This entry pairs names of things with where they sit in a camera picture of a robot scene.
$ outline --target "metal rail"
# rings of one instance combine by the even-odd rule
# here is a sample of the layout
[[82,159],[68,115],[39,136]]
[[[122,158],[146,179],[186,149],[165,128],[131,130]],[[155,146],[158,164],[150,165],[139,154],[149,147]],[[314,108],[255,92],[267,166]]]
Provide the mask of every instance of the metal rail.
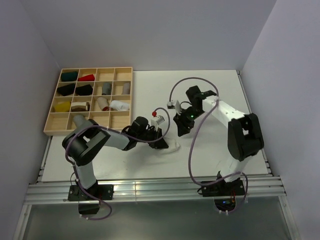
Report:
[[[213,179],[215,178],[199,178],[200,181]],[[248,179],[249,198],[286,195],[282,181],[278,176],[249,177]],[[113,199],[109,201],[111,203],[206,199],[197,194],[199,186],[195,185],[189,178],[99,181],[99,184],[114,185]],[[26,192],[24,204],[78,204],[77,201],[69,202],[67,200],[69,187],[69,182],[31,184]],[[96,201],[83,201],[81,203],[94,202]]]

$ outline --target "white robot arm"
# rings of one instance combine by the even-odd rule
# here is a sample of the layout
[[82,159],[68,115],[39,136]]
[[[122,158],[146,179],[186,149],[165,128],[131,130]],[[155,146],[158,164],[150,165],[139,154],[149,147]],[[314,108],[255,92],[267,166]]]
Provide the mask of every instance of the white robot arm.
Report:
[[[209,112],[219,100],[217,96],[209,96],[203,100],[203,111]],[[229,122],[232,119],[242,119],[245,117],[245,113],[241,112],[229,104],[225,103],[223,100],[218,101],[217,108],[212,112],[212,115],[218,119],[227,129]],[[223,165],[220,169],[220,175],[222,177],[230,175],[236,172],[243,172],[243,169],[247,163],[252,159],[252,156],[246,157],[244,160],[239,161],[238,159],[233,158],[231,155],[228,156],[226,161],[223,162]],[[227,177],[225,182],[233,182],[240,177],[240,174]]]
[[[181,108],[178,101],[168,102],[168,108],[175,108],[173,118],[178,127],[178,136],[188,134],[194,127],[195,119],[203,113],[210,112],[218,105],[212,115],[218,119],[228,131],[227,146],[230,156],[223,162],[218,176],[242,172],[246,164],[264,147],[258,117],[254,113],[245,114],[223,100],[220,100],[213,91],[201,92],[198,86],[192,86],[186,91],[191,106]],[[236,174],[224,179],[226,183],[233,182],[240,177]]]

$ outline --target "small red object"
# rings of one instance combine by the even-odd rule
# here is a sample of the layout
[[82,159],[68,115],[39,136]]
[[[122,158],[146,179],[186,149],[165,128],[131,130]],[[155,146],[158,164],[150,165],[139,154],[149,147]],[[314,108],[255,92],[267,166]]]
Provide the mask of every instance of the small red object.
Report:
[[95,80],[95,75],[93,75],[93,74],[78,78],[78,82],[91,82],[94,80]]

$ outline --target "yellow object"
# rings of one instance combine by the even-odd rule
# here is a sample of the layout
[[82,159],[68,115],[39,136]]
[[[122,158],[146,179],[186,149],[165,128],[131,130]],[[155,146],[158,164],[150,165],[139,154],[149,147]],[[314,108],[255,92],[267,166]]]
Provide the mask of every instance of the yellow object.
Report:
[[69,112],[71,107],[71,103],[69,101],[65,101],[63,103],[59,103],[54,106],[54,110],[56,113],[65,113]]

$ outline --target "white wall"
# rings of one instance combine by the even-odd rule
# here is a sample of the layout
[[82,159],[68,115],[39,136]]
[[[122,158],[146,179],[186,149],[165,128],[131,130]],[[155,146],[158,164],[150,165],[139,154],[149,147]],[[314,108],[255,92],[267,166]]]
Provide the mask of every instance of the white wall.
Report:
[[0,34],[0,239],[6,240],[39,173],[59,68],[18,0],[0,1]]
[[242,72],[305,240],[320,236],[319,13],[319,0],[277,0]]
[[242,69],[276,0],[21,0],[62,68]]

